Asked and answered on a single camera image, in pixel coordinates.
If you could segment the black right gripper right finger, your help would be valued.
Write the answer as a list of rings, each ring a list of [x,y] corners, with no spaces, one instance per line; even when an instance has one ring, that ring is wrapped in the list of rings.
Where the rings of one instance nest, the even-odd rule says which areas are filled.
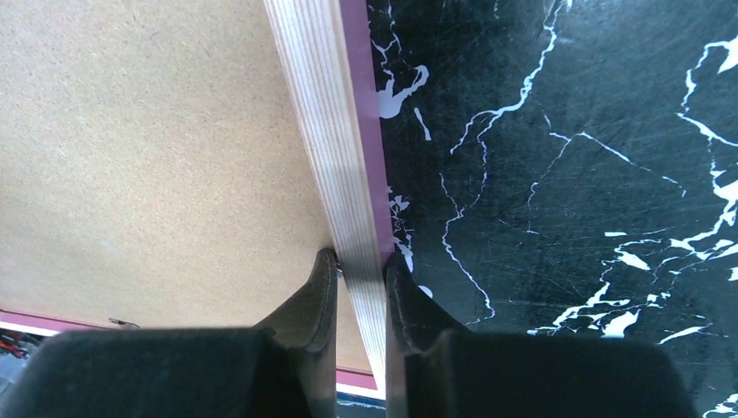
[[[631,340],[474,332],[386,262],[390,417],[694,417],[674,363]]]

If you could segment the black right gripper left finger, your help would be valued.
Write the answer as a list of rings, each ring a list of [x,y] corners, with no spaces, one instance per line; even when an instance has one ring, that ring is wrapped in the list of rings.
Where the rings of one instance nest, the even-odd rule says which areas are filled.
[[[252,327],[69,331],[46,340],[4,417],[332,417],[339,269]]]

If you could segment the brown backing board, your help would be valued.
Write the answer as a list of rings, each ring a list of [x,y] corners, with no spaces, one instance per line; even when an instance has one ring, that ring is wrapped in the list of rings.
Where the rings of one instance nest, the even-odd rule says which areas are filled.
[[[262,2],[2,2],[2,308],[251,325],[330,242]]]

